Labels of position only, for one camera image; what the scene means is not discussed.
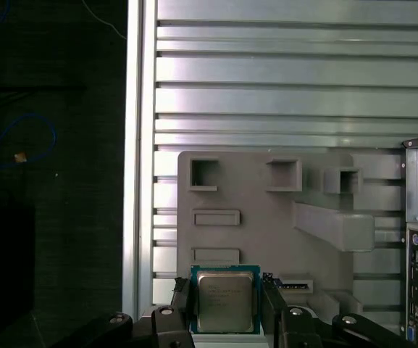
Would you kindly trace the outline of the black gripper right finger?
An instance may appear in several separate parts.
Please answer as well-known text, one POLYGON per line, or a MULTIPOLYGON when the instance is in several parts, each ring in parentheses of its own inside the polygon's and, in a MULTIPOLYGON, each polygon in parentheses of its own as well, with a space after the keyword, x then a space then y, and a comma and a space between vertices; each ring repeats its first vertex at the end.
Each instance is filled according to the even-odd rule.
POLYGON ((328 324, 305 307, 288 305, 271 273, 262 276, 262 328, 269 347, 415 346, 361 315, 338 314, 328 324))

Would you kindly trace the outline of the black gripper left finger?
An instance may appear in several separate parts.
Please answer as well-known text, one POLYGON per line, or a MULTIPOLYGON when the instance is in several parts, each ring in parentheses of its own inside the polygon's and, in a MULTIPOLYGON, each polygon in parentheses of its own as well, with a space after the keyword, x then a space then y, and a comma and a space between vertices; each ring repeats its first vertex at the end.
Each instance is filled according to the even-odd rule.
POLYGON ((178 277, 170 304, 154 306, 138 321, 123 312, 99 316, 54 347, 193 347, 190 316, 192 285, 178 277))

